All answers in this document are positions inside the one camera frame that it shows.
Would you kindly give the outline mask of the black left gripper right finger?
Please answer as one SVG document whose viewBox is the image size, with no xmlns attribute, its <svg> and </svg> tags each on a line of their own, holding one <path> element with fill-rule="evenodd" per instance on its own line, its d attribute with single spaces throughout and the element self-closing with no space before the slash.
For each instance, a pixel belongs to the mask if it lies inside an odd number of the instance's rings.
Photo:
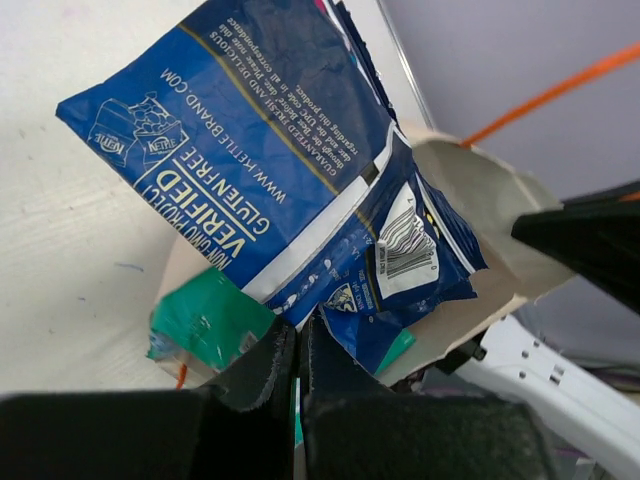
<svg viewBox="0 0 640 480">
<path fill-rule="evenodd" d="M 301 333 L 309 479 L 555 479 L 541 424 L 495 396 L 434 398 L 382 385 L 315 314 Z"/>
</svg>

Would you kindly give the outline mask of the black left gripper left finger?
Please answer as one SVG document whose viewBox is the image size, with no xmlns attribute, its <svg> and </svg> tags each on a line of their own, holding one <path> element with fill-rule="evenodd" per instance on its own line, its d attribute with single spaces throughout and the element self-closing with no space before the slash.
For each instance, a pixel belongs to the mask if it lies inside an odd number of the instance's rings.
<svg viewBox="0 0 640 480">
<path fill-rule="evenodd" d="M 290 479 L 296 331 L 192 389 L 10 395 L 4 479 Z"/>
</svg>

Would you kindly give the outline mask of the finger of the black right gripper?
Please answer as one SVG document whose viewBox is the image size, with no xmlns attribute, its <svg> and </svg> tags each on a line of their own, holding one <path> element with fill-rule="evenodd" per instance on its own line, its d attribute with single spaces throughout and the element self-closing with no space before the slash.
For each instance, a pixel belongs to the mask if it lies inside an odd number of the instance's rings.
<svg viewBox="0 0 640 480">
<path fill-rule="evenodd" d="M 639 184 L 574 197 L 520 216 L 511 237 L 639 311 Z"/>
</svg>

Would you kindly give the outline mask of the teal snack bag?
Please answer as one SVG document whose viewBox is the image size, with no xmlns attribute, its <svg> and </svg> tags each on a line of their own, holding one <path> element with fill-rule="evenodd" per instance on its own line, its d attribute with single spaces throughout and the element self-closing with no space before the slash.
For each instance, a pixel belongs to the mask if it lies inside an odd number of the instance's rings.
<svg viewBox="0 0 640 480">
<path fill-rule="evenodd" d="M 397 360 L 415 337 L 375 316 L 327 309 L 337 341 L 371 374 Z M 147 357 L 195 359 L 220 372 L 248 351 L 271 327 L 276 315 L 208 268 L 161 297 L 150 318 Z"/>
</svg>

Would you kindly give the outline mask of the beige paper bag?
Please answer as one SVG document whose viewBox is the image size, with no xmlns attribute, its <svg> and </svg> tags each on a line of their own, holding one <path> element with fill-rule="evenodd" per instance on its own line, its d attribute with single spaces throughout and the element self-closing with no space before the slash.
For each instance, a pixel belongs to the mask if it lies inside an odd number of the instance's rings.
<svg viewBox="0 0 640 480">
<path fill-rule="evenodd" d="M 405 353 L 374 374 L 385 385 L 393 385 L 443 359 L 505 317 L 514 318 L 517 309 L 571 277 L 567 267 L 511 237 L 520 216 L 561 208 L 536 178 L 478 149 L 461 148 L 453 139 L 425 128 L 411 128 L 409 137 L 421 177 L 442 191 L 473 229 L 487 268 L 475 270 L 470 276 L 469 284 L 475 292 L 472 298 L 457 300 L 451 292 L 444 292 L 441 304 L 435 308 L 411 304 L 408 313 L 415 320 L 409 327 L 401 326 L 400 310 L 373 315 L 399 325 L 415 337 L 415 343 Z M 211 267 L 187 241 L 177 239 L 154 309 L 161 297 L 208 268 Z M 195 359 L 156 363 L 179 383 L 190 386 L 221 372 Z"/>
</svg>

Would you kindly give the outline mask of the blue snack bag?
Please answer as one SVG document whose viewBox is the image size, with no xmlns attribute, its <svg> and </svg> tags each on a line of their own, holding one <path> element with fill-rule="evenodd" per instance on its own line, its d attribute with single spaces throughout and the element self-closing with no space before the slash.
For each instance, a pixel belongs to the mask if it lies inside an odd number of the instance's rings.
<svg viewBox="0 0 640 480">
<path fill-rule="evenodd" d="M 478 240 L 323 1 L 207 1 L 57 117 L 245 295 L 369 370 L 476 295 Z"/>
</svg>

